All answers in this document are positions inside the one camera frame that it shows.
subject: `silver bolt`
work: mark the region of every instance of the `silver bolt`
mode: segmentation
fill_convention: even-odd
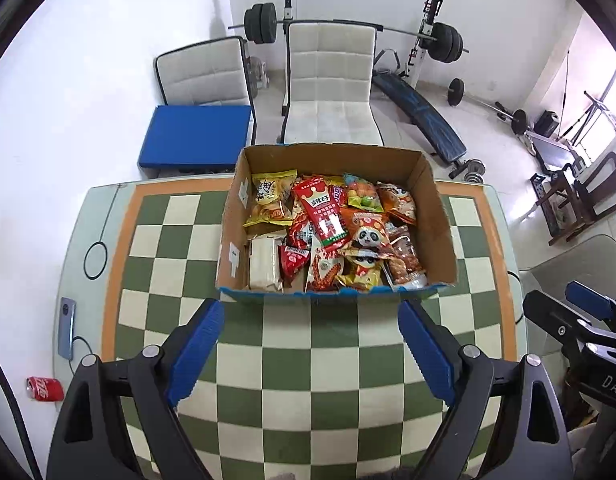
[[[539,366],[542,363],[542,360],[539,359],[538,355],[528,354],[526,356],[526,362],[528,362],[528,364],[531,366]]]
[[[141,353],[144,357],[156,357],[159,355],[159,350],[161,349],[157,345],[148,345]]]
[[[482,354],[482,351],[479,350],[475,345],[464,346],[464,355],[466,357],[471,357],[472,359],[475,359],[476,357],[479,357],[481,354]]]
[[[88,354],[83,359],[81,359],[81,364],[84,366],[92,366],[96,363],[96,355]]]

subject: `chair backrest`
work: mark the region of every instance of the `chair backrest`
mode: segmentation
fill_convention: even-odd
[[[155,72],[166,105],[250,105],[244,40],[229,36],[161,54]]]
[[[610,161],[612,161],[614,165],[613,172],[605,180],[598,184],[594,189],[588,189],[588,186],[592,184],[595,177],[603,168],[605,168],[605,166]],[[579,186],[578,194],[584,204],[588,207],[588,209],[594,211],[595,205],[603,202],[608,197],[614,195],[614,193],[616,193],[616,153],[608,152],[608,154],[603,158],[603,160],[601,160],[601,162],[597,165],[597,167],[590,174],[590,176],[585,180],[582,186]],[[604,216],[608,216],[614,211],[616,211],[616,203],[601,212],[595,213],[597,219],[600,219]]]
[[[375,42],[375,28],[366,25],[290,23],[289,100],[369,102]]]

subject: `snack package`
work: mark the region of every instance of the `snack package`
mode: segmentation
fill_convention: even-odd
[[[285,203],[297,178],[297,170],[281,173],[254,173],[253,187],[257,190],[255,204],[244,227],[267,222],[275,225],[291,225],[293,217]]]
[[[306,290],[336,290],[337,276],[340,276],[343,270],[344,258],[339,254],[339,250],[323,247],[319,239],[313,236]]]
[[[384,214],[352,208],[342,209],[340,214],[350,233],[350,241],[342,248],[345,256],[354,256],[355,251],[361,249],[374,251],[378,258],[394,254],[386,232]]]
[[[324,180],[328,185],[328,191],[332,200],[334,200],[340,208],[347,207],[344,178],[342,176],[326,176]]]
[[[427,285],[425,270],[410,239],[408,226],[395,227],[388,231],[395,257],[387,262],[386,274],[392,286],[404,286],[408,289],[423,288]]]
[[[293,224],[288,229],[288,245],[298,249],[310,249],[314,225],[301,205],[301,200],[294,197]]]
[[[373,184],[349,173],[344,175],[344,181],[348,205],[364,211],[383,213],[381,200]]]
[[[282,289],[279,245],[284,233],[270,233],[250,240],[249,284],[251,290]]]
[[[281,246],[280,250],[281,271],[288,283],[292,282],[297,272],[308,263],[310,251],[307,249],[297,249],[287,245]]]
[[[346,257],[353,264],[352,273],[338,276],[337,281],[344,286],[358,290],[370,290],[381,285],[381,260],[373,251],[361,249],[355,256]]]
[[[339,206],[332,200],[323,177],[310,177],[295,184],[293,189],[322,245],[339,248],[345,244],[348,234],[339,218]]]
[[[406,224],[417,224],[415,201],[412,200],[412,195],[408,191],[394,184],[377,182],[377,193],[386,213],[406,222]]]

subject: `barbell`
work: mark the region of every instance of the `barbell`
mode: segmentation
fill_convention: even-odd
[[[450,85],[448,86],[448,104],[451,106],[458,105],[461,100],[464,98],[464,89],[465,85],[463,80],[455,77]],[[497,108],[491,104],[483,102],[475,97],[470,96],[470,99],[478,102],[480,105],[485,106],[486,108],[490,108],[491,110],[495,110],[499,117],[504,116],[510,119],[510,128],[512,129],[515,135],[523,135],[528,131],[532,131],[534,128],[533,121],[530,120],[528,114],[519,108],[515,110],[515,112],[511,115],[507,111],[502,108]]]
[[[243,15],[243,24],[230,25],[228,29],[243,28],[248,41],[253,41],[256,44],[274,43],[277,40],[277,26],[291,23],[292,21],[295,20],[277,20],[275,4],[269,2],[267,4],[254,4],[251,9],[246,9]],[[379,23],[357,22],[354,20],[332,20],[332,22],[367,25],[374,27],[378,32],[390,30],[391,32],[420,38],[422,40],[421,46],[427,50],[430,57],[444,63],[457,61],[462,53],[469,52],[464,48],[464,39],[457,32],[457,29],[445,23],[434,23],[432,31],[428,35],[400,28],[386,27]]]

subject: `smartphone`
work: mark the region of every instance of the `smartphone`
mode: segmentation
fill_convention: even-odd
[[[72,334],[74,332],[74,311],[76,302],[70,298],[61,298],[59,312],[59,333],[57,336],[57,353],[72,361]]]

